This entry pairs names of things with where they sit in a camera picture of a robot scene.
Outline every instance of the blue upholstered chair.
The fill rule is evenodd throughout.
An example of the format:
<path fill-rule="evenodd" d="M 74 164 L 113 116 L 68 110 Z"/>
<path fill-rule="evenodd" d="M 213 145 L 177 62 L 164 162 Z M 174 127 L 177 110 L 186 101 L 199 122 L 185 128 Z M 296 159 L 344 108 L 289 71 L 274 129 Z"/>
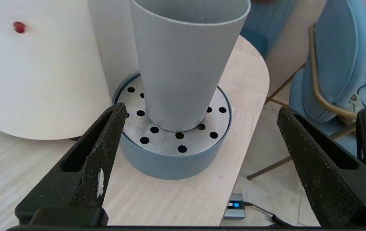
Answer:
<path fill-rule="evenodd" d="M 332 136 L 347 130 L 347 126 L 336 113 L 341 115 L 339 108 L 346 109 L 355 93 L 358 93 L 359 99 L 366 106 L 364 2 L 327 0 L 314 29 L 311 29 L 313 33 L 309 30 L 309 37 L 312 35 L 310 53 L 305 67 L 294 75 L 290 89 L 290 108 L 299 111 Z M 317 92 L 313 80 L 318 82 Z M 353 118 L 355 112 L 349 111 L 346 115 Z M 354 133 L 336 141 L 357 156 Z"/>
<path fill-rule="evenodd" d="M 251 0 L 250 13 L 240 35 L 267 58 L 296 0 Z"/>

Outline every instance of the tiled floor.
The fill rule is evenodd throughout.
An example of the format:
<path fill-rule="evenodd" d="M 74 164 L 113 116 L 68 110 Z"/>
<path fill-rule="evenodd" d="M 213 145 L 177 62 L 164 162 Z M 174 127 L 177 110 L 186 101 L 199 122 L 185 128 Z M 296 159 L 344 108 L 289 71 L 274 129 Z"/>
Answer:
<path fill-rule="evenodd" d="M 233 193 L 242 193 L 244 201 L 261 206 L 291 225 L 319 226 L 293 161 L 251 181 L 246 179 L 247 175 L 290 155 L 276 124 L 279 109 L 280 105 L 275 103 L 265 105 Z M 246 207 L 246 219 L 221 222 L 222 226 L 271 224 L 269 215 L 250 206 Z"/>

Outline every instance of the wooden table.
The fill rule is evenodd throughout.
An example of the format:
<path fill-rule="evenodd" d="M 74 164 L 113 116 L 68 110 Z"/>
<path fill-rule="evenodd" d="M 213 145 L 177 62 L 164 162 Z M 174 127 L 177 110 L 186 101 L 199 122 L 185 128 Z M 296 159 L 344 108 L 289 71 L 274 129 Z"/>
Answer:
<path fill-rule="evenodd" d="M 103 204 L 110 225 L 220 224 L 269 87 L 263 58 L 244 38 L 238 38 L 219 85 L 233 123 L 212 164 L 187 179 L 160 180 L 136 170 L 119 149 Z M 0 230 L 18 224 L 15 206 L 73 144 L 0 132 Z"/>

